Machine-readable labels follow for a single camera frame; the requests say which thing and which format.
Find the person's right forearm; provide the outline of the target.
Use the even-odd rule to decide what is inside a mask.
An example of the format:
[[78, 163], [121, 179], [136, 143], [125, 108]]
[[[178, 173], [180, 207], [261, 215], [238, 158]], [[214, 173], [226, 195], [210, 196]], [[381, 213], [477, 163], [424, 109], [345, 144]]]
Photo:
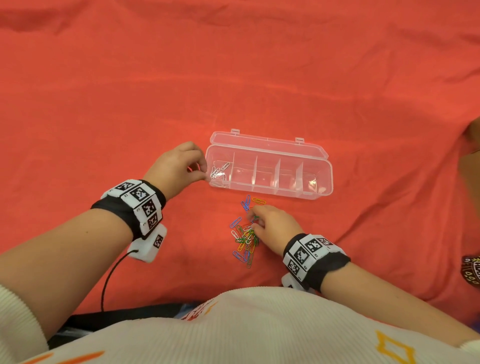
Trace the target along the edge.
[[321, 293], [365, 317], [453, 347], [480, 340], [470, 327], [353, 263], [328, 272]]

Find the brown wooden furniture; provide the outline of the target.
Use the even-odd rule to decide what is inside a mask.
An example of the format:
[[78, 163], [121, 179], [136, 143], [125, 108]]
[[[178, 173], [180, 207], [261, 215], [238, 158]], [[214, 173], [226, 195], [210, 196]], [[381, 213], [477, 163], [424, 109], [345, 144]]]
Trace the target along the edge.
[[480, 116], [464, 132], [466, 154], [459, 160], [459, 172], [468, 190], [469, 199], [480, 218]]

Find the pile of colourful paper clips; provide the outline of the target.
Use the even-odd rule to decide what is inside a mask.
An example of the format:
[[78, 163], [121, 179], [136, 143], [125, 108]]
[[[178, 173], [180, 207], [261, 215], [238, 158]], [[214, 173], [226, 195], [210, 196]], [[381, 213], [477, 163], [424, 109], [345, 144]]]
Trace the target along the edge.
[[252, 268], [255, 251], [260, 245], [261, 239], [252, 230], [247, 214], [253, 206], [265, 204], [264, 199], [253, 192], [248, 192], [239, 203], [242, 214], [237, 214], [228, 224], [235, 245], [232, 255], [237, 262], [243, 264], [248, 270]]

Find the person's left hand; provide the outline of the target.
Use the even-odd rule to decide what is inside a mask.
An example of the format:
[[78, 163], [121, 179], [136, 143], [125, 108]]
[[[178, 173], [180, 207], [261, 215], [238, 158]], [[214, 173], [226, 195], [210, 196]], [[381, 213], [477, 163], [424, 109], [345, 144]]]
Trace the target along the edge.
[[167, 201], [192, 184], [187, 175], [191, 169], [187, 165], [185, 144], [186, 142], [160, 155], [143, 178], [159, 189]]

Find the white knit sweater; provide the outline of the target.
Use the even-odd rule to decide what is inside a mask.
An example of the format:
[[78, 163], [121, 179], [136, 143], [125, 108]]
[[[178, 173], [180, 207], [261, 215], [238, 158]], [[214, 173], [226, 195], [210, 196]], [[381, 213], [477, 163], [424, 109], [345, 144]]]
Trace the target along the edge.
[[235, 289], [182, 319], [126, 320], [49, 350], [20, 298], [0, 286], [0, 364], [480, 364], [455, 348], [291, 288]]

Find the black wristband with marker blocks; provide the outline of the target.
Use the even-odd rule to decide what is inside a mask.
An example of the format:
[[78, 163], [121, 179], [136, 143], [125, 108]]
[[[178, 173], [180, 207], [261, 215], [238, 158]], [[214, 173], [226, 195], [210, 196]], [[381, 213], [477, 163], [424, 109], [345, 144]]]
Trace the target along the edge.
[[321, 293], [327, 273], [337, 271], [351, 258], [322, 235], [299, 234], [286, 246], [283, 264], [308, 293]]
[[146, 240], [163, 220], [165, 204], [165, 195], [151, 183], [127, 179], [103, 193], [91, 209], [113, 213], [128, 225], [134, 240]]

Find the person's left forearm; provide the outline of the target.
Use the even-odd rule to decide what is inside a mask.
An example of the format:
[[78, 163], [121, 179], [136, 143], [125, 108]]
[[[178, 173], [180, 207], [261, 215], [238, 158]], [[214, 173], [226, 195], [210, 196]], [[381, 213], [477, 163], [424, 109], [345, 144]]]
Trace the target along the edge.
[[88, 210], [0, 254], [0, 285], [27, 305], [50, 339], [132, 240], [120, 217]]

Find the clear plastic compartment box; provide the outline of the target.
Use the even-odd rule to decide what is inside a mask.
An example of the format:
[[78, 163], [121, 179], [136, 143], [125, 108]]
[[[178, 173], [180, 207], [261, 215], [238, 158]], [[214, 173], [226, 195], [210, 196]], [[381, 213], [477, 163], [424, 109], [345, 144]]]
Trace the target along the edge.
[[205, 152], [207, 168], [231, 165], [210, 180], [217, 188], [316, 200], [333, 193], [333, 167], [319, 145], [215, 131]]

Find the red cloth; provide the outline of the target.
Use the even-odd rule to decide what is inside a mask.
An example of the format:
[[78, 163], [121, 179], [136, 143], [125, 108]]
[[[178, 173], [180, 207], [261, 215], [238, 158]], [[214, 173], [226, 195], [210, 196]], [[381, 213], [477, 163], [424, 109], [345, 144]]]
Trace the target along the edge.
[[259, 198], [470, 323], [479, 116], [480, 0], [0, 0], [0, 254], [183, 142], [300, 137], [333, 192]]

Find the dark brown patterned object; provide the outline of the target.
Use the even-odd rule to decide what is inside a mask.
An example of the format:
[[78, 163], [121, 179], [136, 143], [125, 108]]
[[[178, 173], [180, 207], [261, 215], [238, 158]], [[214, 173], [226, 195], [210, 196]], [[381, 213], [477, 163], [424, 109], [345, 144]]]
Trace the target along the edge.
[[480, 290], [480, 255], [463, 256], [460, 272], [469, 285]]

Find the person's right hand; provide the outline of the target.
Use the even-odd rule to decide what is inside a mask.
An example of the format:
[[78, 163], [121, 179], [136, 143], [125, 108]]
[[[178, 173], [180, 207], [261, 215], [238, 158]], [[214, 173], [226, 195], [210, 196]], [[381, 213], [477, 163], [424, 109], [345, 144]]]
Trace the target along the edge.
[[304, 230], [293, 216], [275, 206], [268, 205], [264, 235], [257, 235], [275, 254], [283, 257], [289, 242]]

